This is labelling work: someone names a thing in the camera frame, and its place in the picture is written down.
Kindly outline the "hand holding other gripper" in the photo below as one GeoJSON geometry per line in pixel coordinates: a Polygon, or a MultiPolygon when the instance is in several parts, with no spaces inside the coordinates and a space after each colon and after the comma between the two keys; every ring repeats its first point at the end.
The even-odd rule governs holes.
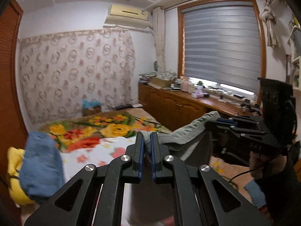
{"type": "Polygon", "coordinates": [[[286,163],[287,157],[283,155],[271,159],[259,153],[250,153],[249,168],[254,179],[261,179],[264,174],[280,173],[284,170],[286,163]]]}

